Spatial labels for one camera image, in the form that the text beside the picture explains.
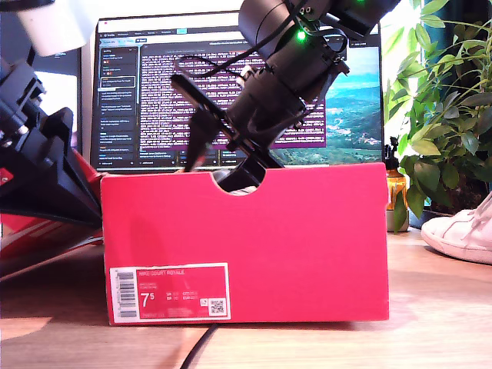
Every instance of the red object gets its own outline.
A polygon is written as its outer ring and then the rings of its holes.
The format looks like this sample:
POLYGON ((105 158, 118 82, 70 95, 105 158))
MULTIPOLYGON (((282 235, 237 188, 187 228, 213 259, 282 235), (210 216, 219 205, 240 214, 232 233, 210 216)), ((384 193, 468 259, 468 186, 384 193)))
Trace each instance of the red object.
POLYGON ((245 196, 109 175, 101 195, 112 324, 388 318, 381 163, 271 169, 245 196))

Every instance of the bottle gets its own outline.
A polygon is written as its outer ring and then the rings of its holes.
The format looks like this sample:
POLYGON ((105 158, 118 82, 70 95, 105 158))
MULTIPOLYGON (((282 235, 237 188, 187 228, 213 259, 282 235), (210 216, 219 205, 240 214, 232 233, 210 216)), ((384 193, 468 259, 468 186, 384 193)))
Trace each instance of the bottle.
POLYGON ((390 203, 386 207, 388 232, 394 231, 394 206, 397 202, 398 192, 402 192, 405 207, 407 208, 407 218, 398 231, 405 232, 408 229, 407 179, 398 171, 400 162, 394 156, 397 148, 398 140, 395 137, 391 137, 391 145, 384 146, 384 163, 386 164, 387 187, 390 195, 390 203))

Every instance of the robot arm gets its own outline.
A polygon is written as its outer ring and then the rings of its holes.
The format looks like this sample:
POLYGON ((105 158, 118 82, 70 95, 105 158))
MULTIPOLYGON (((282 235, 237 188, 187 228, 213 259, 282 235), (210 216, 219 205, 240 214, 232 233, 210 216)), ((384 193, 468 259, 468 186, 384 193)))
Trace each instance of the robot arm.
POLYGON ((226 191, 258 186, 266 168, 280 168, 269 147, 288 128, 300 128, 303 118, 326 95, 335 78, 349 69, 341 59, 347 34, 369 35, 380 19, 399 0, 244 0, 239 11, 239 29, 252 48, 214 68, 203 78, 225 70, 237 60, 257 52, 263 68, 244 70, 243 91, 221 111, 191 81, 175 75, 173 86, 196 108, 190 120, 188 163, 190 171, 221 131, 229 138, 228 150, 241 149, 248 159, 219 181, 226 191), (337 29, 326 29, 331 25, 337 29), (341 35, 341 48, 334 50, 327 35, 341 35))

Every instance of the wooden desk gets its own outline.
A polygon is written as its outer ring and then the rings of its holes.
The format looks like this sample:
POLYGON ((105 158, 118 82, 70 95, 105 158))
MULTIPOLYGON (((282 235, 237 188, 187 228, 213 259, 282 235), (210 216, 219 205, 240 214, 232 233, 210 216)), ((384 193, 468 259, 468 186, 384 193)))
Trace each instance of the wooden desk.
MULTIPOLYGON (((229 324, 194 367, 492 367, 492 266, 388 241, 389 321, 229 324)), ((103 270, 99 249, 0 285, 2 369, 179 367, 205 327, 109 327, 103 270)))

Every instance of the screw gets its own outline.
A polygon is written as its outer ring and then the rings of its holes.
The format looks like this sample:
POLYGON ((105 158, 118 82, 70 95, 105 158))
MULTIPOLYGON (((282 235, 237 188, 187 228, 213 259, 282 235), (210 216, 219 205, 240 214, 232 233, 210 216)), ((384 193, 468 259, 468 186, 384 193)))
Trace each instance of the screw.
POLYGON ((25 125, 23 125, 22 127, 20 127, 17 130, 17 133, 19 133, 20 135, 25 135, 28 132, 29 132, 29 129, 25 125))

